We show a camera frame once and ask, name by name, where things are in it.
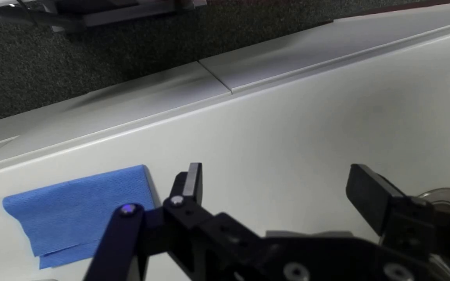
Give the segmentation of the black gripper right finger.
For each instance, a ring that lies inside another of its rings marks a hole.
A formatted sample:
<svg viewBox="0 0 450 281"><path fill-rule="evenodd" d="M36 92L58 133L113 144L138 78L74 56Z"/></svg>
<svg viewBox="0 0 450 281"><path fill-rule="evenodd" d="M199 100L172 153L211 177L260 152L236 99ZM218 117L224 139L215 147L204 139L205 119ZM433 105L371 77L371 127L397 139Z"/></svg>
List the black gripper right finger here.
<svg viewBox="0 0 450 281"><path fill-rule="evenodd" d="M405 199L399 188L365 164L351 166L346 195L379 236L386 230L393 202Z"/></svg>

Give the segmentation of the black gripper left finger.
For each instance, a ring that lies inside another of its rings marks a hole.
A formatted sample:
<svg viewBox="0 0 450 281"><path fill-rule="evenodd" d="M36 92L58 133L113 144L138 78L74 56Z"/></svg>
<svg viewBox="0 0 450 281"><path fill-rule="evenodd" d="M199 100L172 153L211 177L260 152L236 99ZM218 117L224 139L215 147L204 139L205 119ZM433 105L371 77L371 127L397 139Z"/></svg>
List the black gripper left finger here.
<svg viewBox="0 0 450 281"><path fill-rule="evenodd" d="M191 163L186 172L176 177L169 199L165 202L165 213L172 219L201 217L204 197L204 166Z"/></svg>

